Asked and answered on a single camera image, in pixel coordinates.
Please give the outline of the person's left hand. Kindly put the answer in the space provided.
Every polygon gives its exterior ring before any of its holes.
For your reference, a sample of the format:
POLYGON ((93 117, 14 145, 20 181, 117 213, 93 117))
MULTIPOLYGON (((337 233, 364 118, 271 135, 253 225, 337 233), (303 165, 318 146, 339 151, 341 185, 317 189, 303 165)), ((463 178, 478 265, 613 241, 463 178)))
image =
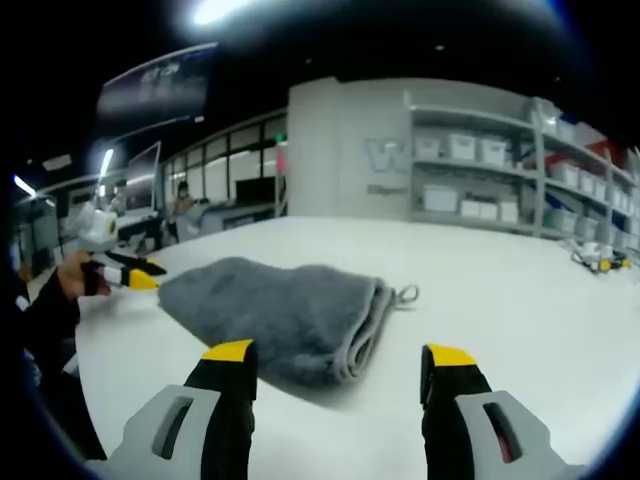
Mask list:
POLYGON ((104 278, 104 267, 95 262, 89 252, 78 251, 65 258, 57 267, 56 276, 69 300, 111 294, 111 287, 104 278))

